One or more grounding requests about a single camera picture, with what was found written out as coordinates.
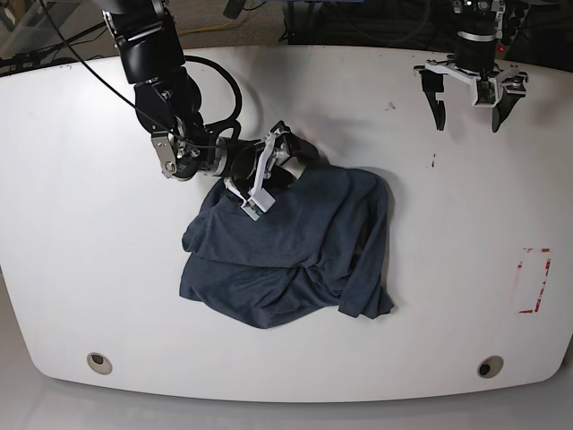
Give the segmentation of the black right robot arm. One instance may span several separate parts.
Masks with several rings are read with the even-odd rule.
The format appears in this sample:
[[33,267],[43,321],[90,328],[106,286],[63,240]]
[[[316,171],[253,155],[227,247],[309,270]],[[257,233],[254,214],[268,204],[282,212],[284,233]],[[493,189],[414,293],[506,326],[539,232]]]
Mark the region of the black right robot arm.
[[[235,78],[219,64],[187,56],[165,1],[100,1],[127,81],[133,85],[134,109],[150,134],[165,176],[189,180],[202,172],[228,179],[247,195],[256,178],[275,188],[294,180],[281,164],[297,159],[310,166],[321,160],[318,149],[278,122],[262,140],[243,140],[238,117],[243,97]],[[207,124],[202,96],[186,63],[205,65],[229,84],[235,104],[231,114]]]

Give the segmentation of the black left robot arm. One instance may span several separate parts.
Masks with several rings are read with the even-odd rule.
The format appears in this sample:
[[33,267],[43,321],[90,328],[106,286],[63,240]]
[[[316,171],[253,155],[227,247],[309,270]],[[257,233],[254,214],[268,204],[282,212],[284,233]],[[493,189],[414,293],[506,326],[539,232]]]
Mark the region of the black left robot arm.
[[417,65],[422,91],[430,106],[436,129],[446,124],[446,108],[438,95],[444,78],[451,77],[469,88],[470,104],[492,111],[492,131],[498,132],[515,105],[526,97],[527,73],[517,66],[503,70],[496,64],[502,40],[504,1],[453,1],[458,17],[455,51],[446,60],[428,60]]

